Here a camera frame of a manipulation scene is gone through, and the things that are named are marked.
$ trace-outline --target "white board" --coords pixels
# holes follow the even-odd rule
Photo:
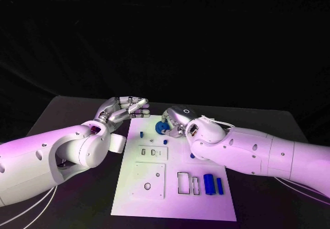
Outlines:
[[[110,215],[236,221],[224,167],[210,161],[197,161],[197,158],[188,159],[190,149],[185,138],[169,138],[156,134],[153,126],[159,120],[161,117],[156,115],[130,120]],[[143,132],[142,138],[139,138],[139,131]],[[161,162],[142,160],[136,157],[138,146],[166,147],[166,160]],[[148,195],[132,198],[136,162],[165,166],[164,195],[159,199],[151,196],[148,198]],[[178,194],[178,172],[188,173],[190,194]],[[223,195],[218,195],[217,190],[215,195],[204,194],[204,174],[213,174],[214,178],[221,179]],[[192,177],[197,177],[198,181],[198,196],[192,195]]]

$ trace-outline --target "robotic arm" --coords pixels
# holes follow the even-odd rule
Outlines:
[[[184,106],[169,107],[161,121],[171,130],[161,133],[185,136],[190,151],[200,160],[249,175],[279,177],[318,190],[330,197],[330,147],[288,141],[251,129],[197,117]]]
[[[31,198],[96,167],[107,150],[122,152],[125,137],[110,133],[125,119],[149,117],[146,102],[112,97],[81,125],[0,145],[0,207]],[[66,161],[60,166],[56,157]]]

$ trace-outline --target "cable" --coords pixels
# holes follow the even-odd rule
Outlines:
[[[309,198],[312,198],[312,199],[315,199],[316,201],[319,201],[319,202],[322,202],[324,204],[326,204],[326,205],[330,205],[330,203],[328,202],[325,202],[325,201],[322,201],[322,200],[319,200],[319,199],[316,199],[315,197],[312,197],[312,196],[309,196],[309,195],[306,195],[305,193],[302,193],[300,191],[298,191],[295,188],[292,188],[289,185],[286,185],[276,177],[275,177],[275,179],[285,185],[285,186],[288,186],[292,190],[295,190],[296,192],[299,192],[302,195],[305,195],[306,197],[309,197]]]
[[[43,198],[18,214],[15,215],[9,220],[7,220],[5,222],[2,222],[0,224],[0,226],[2,226],[4,224],[7,224],[9,221],[12,221],[17,217],[19,217],[27,211],[30,211],[35,205],[43,201],[43,199],[47,197],[48,193],[51,192],[53,188],[48,190],[47,194],[43,196]]]
[[[326,196],[325,196],[321,192],[318,192],[316,190],[313,190],[313,189],[311,189],[311,188],[302,186],[300,184],[292,182],[290,180],[286,180],[286,179],[283,179],[283,178],[280,178],[280,179],[282,179],[283,181],[286,181],[288,183],[290,183],[290,184],[293,184],[293,185],[302,187],[303,189],[306,189],[306,190],[312,191],[313,193],[316,193],[316,194],[322,195],[324,197],[326,197]]]
[[[214,123],[218,123],[218,124],[226,125],[226,126],[228,126],[228,127],[234,127],[234,126],[233,126],[231,124],[228,124],[228,123],[214,121],[213,119],[207,118],[204,115],[201,115],[201,117],[202,117],[204,119],[210,120],[210,121],[214,122]]]
[[[43,208],[43,211],[40,212],[40,214],[37,215],[37,217],[34,218],[34,220],[27,224],[27,226],[25,226],[22,229],[25,229],[25,228],[28,227],[28,225],[37,220],[38,216],[43,214],[43,212],[44,212],[44,210],[45,210],[45,208],[47,208],[47,205],[48,205],[50,202],[51,202],[53,195],[51,195],[50,200],[48,200],[48,202],[47,202],[47,204],[45,204],[45,207]]]

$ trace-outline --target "robotic hand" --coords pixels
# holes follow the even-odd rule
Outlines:
[[[146,102],[136,97],[112,97],[94,119],[81,125],[0,145],[0,207],[31,198],[96,167],[107,150],[122,152],[125,137],[110,133],[125,119],[149,117]],[[58,166],[56,157],[64,162]]]
[[[169,107],[161,122],[165,119],[172,129],[161,133],[171,137],[185,136],[197,159],[211,160],[249,175],[298,182],[330,197],[330,147],[288,141],[204,116],[197,117],[184,106]]]

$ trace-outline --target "rectangular hole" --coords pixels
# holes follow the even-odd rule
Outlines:
[[[192,177],[192,194],[198,195],[197,177]]]
[[[178,194],[190,194],[188,189],[188,173],[177,173],[177,192]]]

